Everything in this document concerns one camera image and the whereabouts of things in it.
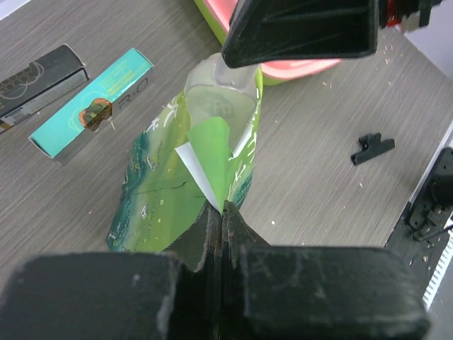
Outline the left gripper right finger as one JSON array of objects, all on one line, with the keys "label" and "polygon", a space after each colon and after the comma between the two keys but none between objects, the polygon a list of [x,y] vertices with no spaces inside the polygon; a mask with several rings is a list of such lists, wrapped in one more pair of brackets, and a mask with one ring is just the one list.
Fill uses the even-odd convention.
[{"label": "left gripper right finger", "polygon": [[360,246],[273,246],[222,214],[223,339],[424,339],[430,317],[404,260]]}]

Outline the green cat litter bag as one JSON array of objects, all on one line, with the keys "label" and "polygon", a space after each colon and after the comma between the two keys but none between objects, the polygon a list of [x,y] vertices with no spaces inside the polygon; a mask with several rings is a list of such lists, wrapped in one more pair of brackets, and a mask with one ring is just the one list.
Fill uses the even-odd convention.
[{"label": "green cat litter bag", "polygon": [[257,108],[234,147],[223,118],[191,125],[184,89],[136,138],[106,237],[110,251],[165,251],[205,204],[222,218],[226,203],[243,203],[251,187],[263,97],[260,68],[256,85]]}]

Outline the clear plastic scoop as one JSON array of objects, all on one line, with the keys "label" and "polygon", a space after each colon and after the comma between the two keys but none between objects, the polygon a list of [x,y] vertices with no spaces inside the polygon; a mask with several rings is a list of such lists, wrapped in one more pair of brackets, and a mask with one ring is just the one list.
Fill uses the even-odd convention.
[{"label": "clear plastic scoop", "polygon": [[229,68],[221,54],[201,61],[185,83],[185,101],[191,125],[209,118],[223,118],[234,147],[244,134],[258,105],[258,65]]}]

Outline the black bag clip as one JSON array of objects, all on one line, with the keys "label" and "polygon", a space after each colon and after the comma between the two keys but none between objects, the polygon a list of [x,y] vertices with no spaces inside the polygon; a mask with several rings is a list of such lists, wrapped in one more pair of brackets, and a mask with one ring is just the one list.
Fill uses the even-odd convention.
[{"label": "black bag clip", "polygon": [[358,143],[362,148],[361,151],[350,157],[355,166],[368,162],[395,148],[394,139],[383,140],[380,132],[361,136]]}]

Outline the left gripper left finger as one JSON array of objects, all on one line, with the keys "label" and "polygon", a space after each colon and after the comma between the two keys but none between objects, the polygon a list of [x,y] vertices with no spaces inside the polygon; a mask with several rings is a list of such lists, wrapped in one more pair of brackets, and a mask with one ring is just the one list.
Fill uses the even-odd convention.
[{"label": "left gripper left finger", "polygon": [[221,222],[205,204],[163,252],[27,260],[1,294],[1,338],[217,339]]}]

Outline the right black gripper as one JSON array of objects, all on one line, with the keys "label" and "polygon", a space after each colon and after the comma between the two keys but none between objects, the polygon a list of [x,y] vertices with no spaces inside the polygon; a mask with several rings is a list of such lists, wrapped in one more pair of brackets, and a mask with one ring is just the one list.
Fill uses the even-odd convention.
[{"label": "right black gripper", "polygon": [[380,28],[413,32],[429,25],[442,0],[239,1],[221,49],[228,67],[280,60],[372,55]]}]

